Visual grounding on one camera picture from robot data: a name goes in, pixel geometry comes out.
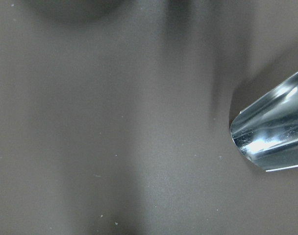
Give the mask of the metal ice scoop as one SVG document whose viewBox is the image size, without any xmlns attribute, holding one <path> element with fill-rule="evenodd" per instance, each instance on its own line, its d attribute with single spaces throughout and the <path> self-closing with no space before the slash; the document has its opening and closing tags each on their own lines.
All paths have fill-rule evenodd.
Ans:
<svg viewBox="0 0 298 235">
<path fill-rule="evenodd" d="M 298 167 L 298 72 L 242 110 L 230 134 L 243 156 L 266 172 Z"/>
</svg>

